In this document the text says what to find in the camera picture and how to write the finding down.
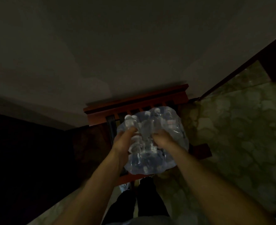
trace leg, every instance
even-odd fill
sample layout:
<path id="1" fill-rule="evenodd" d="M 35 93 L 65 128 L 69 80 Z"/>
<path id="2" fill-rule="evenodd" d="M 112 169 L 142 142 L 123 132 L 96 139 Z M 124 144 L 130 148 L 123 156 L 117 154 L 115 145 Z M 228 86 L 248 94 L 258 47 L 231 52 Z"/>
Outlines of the leg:
<path id="1" fill-rule="evenodd" d="M 124 191 L 120 194 L 117 201 L 110 206 L 102 225 L 133 219 L 135 203 L 135 193 L 131 190 Z"/>
<path id="2" fill-rule="evenodd" d="M 138 216 L 169 216 L 165 204 L 156 191 L 154 180 L 151 177 L 140 180 L 137 188 Z"/>

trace hand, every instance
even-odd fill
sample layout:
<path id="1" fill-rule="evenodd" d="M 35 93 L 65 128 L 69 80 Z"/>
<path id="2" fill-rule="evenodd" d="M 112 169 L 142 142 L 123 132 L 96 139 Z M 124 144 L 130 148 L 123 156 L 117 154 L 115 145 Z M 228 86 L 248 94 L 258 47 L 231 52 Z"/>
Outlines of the hand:
<path id="1" fill-rule="evenodd" d="M 174 139 L 164 129 L 160 129 L 158 133 L 153 133 L 152 137 L 155 143 L 163 149 L 168 150 L 169 146 L 174 143 Z"/>
<path id="2" fill-rule="evenodd" d="M 119 167 L 125 166 L 129 159 L 129 147 L 131 145 L 131 138 L 137 132 L 135 127 L 131 127 L 129 130 L 119 132 L 114 139 L 111 152 L 115 153 L 119 159 Z"/>

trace person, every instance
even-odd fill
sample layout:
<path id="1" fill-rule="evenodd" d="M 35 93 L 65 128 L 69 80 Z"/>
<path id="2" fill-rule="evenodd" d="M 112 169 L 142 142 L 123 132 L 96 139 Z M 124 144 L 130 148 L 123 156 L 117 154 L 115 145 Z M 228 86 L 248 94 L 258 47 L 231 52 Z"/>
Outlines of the person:
<path id="1" fill-rule="evenodd" d="M 99 225 L 102 221 L 119 174 L 128 161 L 132 127 L 120 132 L 113 147 L 86 182 L 82 191 L 55 221 L 55 225 Z M 212 224 L 270 225 L 276 220 L 243 191 L 204 167 L 188 154 L 164 130 L 153 134 L 159 147 L 174 158 L 187 185 Z M 164 203 L 155 190 L 152 178 L 144 178 L 137 188 L 138 217 L 133 219 L 135 195 L 123 192 L 110 207 L 102 224 L 171 224 Z"/>

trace person's left arm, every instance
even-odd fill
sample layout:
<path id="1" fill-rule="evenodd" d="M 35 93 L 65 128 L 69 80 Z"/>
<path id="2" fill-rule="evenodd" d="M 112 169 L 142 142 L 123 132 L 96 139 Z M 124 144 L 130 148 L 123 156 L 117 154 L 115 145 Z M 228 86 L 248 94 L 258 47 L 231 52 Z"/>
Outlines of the person's left arm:
<path id="1" fill-rule="evenodd" d="M 122 168 L 136 128 L 120 132 L 108 156 L 86 182 L 83 190 L 59 216 L 54 225 L 99 225 Z"/>

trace pack of water bottles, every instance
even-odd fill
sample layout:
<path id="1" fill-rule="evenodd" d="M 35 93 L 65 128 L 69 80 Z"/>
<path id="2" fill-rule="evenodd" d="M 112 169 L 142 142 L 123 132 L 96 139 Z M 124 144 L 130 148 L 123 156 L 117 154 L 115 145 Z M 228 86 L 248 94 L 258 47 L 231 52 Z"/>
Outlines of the pack of water bottles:
<path id="1" fill-rule="evenodd" d="M 181 119 L 168 106 L 127 115 L 117 132 L 126 131 L 132 126 L 137 128 L 137 132 L 131 138 L 129 161 L 125 165 L 131 174 L 158 174 L 176 166 L 172 156 L 164 148 L 159 148 L 152 139 L 152 134 L 159 129 L 165 129 L 179 145 L 187 151 L 189 149 Z"/>

